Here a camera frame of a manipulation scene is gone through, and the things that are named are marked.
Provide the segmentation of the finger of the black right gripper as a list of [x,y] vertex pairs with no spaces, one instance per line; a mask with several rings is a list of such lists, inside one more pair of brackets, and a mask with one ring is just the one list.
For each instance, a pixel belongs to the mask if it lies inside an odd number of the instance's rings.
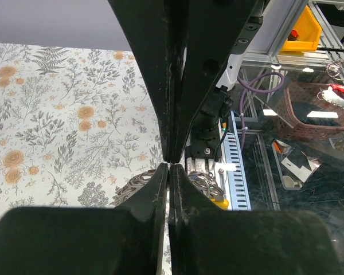
[[169,162],[178,163],[194,120],[250,23],[261,22],[260,1],[182,1],[181,41],[169,98]]
[[157,116],[163,160],[172,161],[174,73],[170,1],[109,1],[142,74]]

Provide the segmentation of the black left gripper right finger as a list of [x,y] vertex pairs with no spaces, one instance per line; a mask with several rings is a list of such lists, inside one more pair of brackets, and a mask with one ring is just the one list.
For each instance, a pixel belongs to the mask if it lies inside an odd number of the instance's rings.
[[173,274],[339,274],[324,222],[309,211],[223,210],[170,167]]

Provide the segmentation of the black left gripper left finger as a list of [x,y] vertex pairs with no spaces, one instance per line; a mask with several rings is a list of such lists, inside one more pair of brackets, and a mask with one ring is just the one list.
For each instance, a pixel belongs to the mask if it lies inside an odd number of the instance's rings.
[[163,163],[114,208],[18,207],[0,219],[0,274],[159,274]]

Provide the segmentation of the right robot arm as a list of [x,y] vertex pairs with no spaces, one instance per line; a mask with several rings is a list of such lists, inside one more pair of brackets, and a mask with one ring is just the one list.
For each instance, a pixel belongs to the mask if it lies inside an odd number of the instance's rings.
[[200,113],[221,116],[219,79],[263,23],[266,1],[110,1],[157,116],[163,160],[178,163]]

